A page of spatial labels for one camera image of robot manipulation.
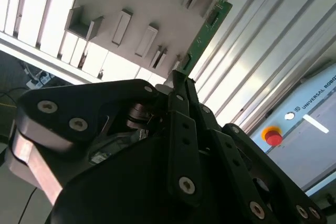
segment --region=power strip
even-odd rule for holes
[[[46,76],[41,76],[41,74],[44,71],[41,71],[40,73],[38,73],[37,75],[35,75],[35,77],[37,77],[39,79],[39,82],[34,84],[31,80],[27,82],[27,87],[29,87],[30,89],[40,89],[43,86],[45,86],[53,77],[55,77],[53,74],[47,74]]]

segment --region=red emergency stop button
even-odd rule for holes
[[[276,126],[267,127],[261,133],[262,139],[271,146],[278,146],[282,143],[281,129]]]

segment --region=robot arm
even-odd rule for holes
[[[51,223],[326,223],[194,83],[143,80],[29,91],[6,162],[53,204]]]

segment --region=bolt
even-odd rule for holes
[[[146,91],[148,91],[148,92],[153,92],[152,88],[150,88],[150,87],[148,87],[148,86],[145,86],[145,89],[146,89]]]
[[[179,94],[178,95],[176,95],[176,97],[177,98],[179,98],[181,101],[183,101],[184,99],[183,99],[183,97],[182,96],[180,96]]]
[[[296,209],[299,212],[299,214],[304,217],[305,219],[308,219],[308,214],[307,212],[301,207],[300,205],[296,205]]]
[[[178,181],[180,189],[186,194],[194,194],[195,193],[195,185],[191,179],[187,177],[181,177]]]
[[[37,108],[47,114],[52,114],[57,111],[58,107],[56,103],[51,102],[51,101],[40,101],[37,104]]]
[[[210,113],[210,109],[206,106],[203,106],[202,109],[204,110],[205,113]]]
[[[88,128],[88,123],[82,118],[72,118],[69,126],[75,131],[84,131]]]
[[[313,209],[312,207],[309,207],[309,210],[311,211],[311,213],[317,218],[317,219],[321,219],[321,216],[319,215],[319,213]]]
[[[255,201],[251,201],[250,209],[254,213],[254,215],[257,216],[260,220],[263,220],[265,218],[265,212],[263,208]]]
[[[235,126],[232,126],[231,129],[234,131],[234,133],[238,134],[240,132],[240,130]]]

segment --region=metal screw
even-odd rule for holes
[[[146,91],[148,91],[148,92],[153,92],[152,88],[150,88],[150,87],[148,87],[148,86],[145,86],[145,89],[146,89]]]
[[[231,129],[234,131],[234,133],[239,133],[239,129],[237,127],[232,126]]]
[[[311,211],[311,213],[317,218],[317,219],[321,219],[321,216],[319,215],[319,213],[313,209],[312,207],[309,207],[309,210]]]
[[[177,95],[176,95],[176,97],[177,97],[177,98],[179,98],[181,101],[183,101],[183,100],[184,100],[184,99],[183,99],[183,97],[182,97],[182,96],[180,96],[179,94],[177,94]]]
[[[88,128],[88,123],[82,118],[73,118],[69,121],[69,126],[75,131],[84,131]]]
[[[308,219],[308,214],[307,212],[301,207],[300,205],[296,205],[296,209],[299,212],[299,214],[304,217],[305,219]]]
[[[250,209],[254,213],[254,215],[257,216],[260,220],[263,220],[265,218],[265,212],[263,208],[255,201],[251,201]]]
[[[52,114],[57,111],[58,107],[56,103],[51,102],[51,101],[40,101],[37,104],[37,108],[47,114]]]
[[[185,192],[186,194],[194,194],[195,193],[195,185],[191,179],[187,177],[181,177],[178,181],[180,189]]]
[[[210,113],[210,109],[206,106],[203,106],[202,109],[204,110],[205,113]]]

